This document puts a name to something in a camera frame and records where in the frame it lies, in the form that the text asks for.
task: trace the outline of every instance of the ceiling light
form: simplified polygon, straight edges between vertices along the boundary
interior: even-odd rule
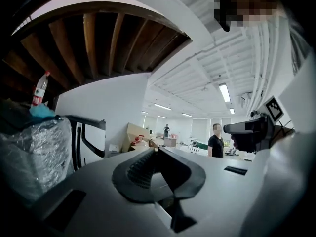
[[[154,104],[154,105],[157,106],[157,107],[160,107],[160,108],[164,108],[164,109],[166,109],[166,110],[171,110],[170,108],[165,107],[165,106],[162,106],[162,105],[158,105],[158,104]]]
[[[187,117],[191,117],[191,115],[188,115],[188,114],[185,114],[185,113],[182,113],[182,115],[187,116]]]
[[[226,83],[219,85],[219,89],[222,92],[225,102],[230,102],[231,98],[229,97],[228,89]]]

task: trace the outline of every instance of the black t-shirt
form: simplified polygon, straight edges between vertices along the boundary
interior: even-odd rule
[[[213,135],[208,140],[208,146],[212,147],[212,157],[223,158],[224,140],[219,139],[216,135]]]

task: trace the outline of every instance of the plastic bag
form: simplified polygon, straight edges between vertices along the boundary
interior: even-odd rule
[[[14,135],[0,133],[3,176],[25,206],[31,206],[73,172],[69,170],[71,134],[69,120],[61,117]]]

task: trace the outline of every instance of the person in background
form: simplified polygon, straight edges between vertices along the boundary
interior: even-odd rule
[[[168,124],[166,124],[166,126],[164,127],[163,139],[165,137],[169,136],[169,130],[170,130],[170,128],[169,128]]]
[[[224,140],[221,137],[222,127],[220,124],[213,124],[214,135],[208,140],[208,156],[223,158]]]

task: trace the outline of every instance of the wooden ceiling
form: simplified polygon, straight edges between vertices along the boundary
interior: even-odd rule
[[[12,35],[1,62],[0,97],[30,102],[45,71],[51,74],[45,101],[96,80],[152,72],[188,40],[162,15],[141,7],[116,2],[66,6]]]

